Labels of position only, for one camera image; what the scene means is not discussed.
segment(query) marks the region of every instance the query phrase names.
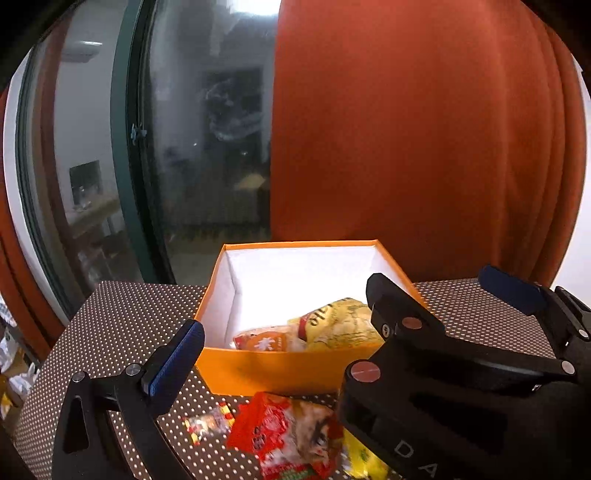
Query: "orange box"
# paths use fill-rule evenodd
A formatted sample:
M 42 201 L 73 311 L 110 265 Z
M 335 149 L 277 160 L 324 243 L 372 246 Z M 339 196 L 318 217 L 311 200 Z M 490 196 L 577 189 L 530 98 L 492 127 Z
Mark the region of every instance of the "orange box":
M 315 352 L 249 352 L 231 348 L 239 332 L 285 325 L 344 297 L 367 302 L 365 285 L 383 273 L 423 302 L 402 269 L 377 240 L 224 245 L 195 319 L 205 348 L 196 362 L 212 393 L 284 395 L 339 389 L 347 365 L 376 347 Z

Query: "candy wrapper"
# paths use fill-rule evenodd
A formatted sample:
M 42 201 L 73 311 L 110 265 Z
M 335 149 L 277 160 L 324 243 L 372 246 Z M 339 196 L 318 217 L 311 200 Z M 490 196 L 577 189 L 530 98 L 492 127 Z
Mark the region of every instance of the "candy wrapper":
M 349 431 L 344 430 L 343 464 L 342 468 L 354 478 L 369 478 L 371 480 L 386 480 L 388 465 L 370 452 L 363 443 Z
M 301 352 L 306 349 L 306 342 L 297 336 L 297 325 L 246 330 L 233 340 L 236 349 L 252 352 Z
M 199 443 L 208 436 L 229 432 L 234 425 L 234 416 L 225 403 L 212 408 L 209 413 L 197 417 L 184 417 L 183 425 L 191 436 L 193 445 Z
M 342 435 L 328 407 L 257 393 L 241 407 L 228 446 L 258 455 L 265 480 L 324 479 L 335 468 Z
M 297 335 L 307 343 L 307 350 L 382 345 L 384 342 L 371 324 L 369 307 L 351 298 L 329 303 L 289 320 L 288 324 L 297 326 Z

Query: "yellow snack bag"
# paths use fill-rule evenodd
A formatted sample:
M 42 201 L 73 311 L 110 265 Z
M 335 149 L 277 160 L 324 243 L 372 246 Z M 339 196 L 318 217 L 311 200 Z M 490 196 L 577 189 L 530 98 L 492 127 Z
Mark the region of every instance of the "yellow snack bag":
M 354 478 L 386 480 L 388 465 L 370 452 L 351 432 L 343 431 L 343 470 Z
M 345 298 L 288 321 L 298 326 L 298 337 L 308 350 L 381 345 L 384 341 L 371 324 L 371 310 L 359 300 Z

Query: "screw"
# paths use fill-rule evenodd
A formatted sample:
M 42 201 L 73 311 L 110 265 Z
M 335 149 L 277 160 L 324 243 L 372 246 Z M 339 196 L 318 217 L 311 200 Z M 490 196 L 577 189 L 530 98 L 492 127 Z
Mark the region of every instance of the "screw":
M 86 374 L 84 372 L 76 372 L 74 375 L 72 375 L 72 381 L 76 383 L 81 382 L 85 376 Z
M 562 370 L 564 370 L 564 373 L 567 373 L 569 375 L 574 375 L 574 365 L 572 363 L 570 363 L 568 360 L 563 360 L 562 361 Z
M 137 375 L 140 370 L 142 370 L 142 367 L 139 364 L 131 364 L 125 368 L 125 373 L 130 377 L 133 377 L 134 375 Z
M 416 317 L 405 317 L 402 319 L 402 324 L 410 330 L 420 330 L 423 328 L 423 323 Z
M 380 376 L 381 372 L 379 367 L 375 363 L 368 362 L 367 360 L 357 362 L 351 367 L 351 377 L 358 382 L 373 383 L 376 380 L 379 380 Z

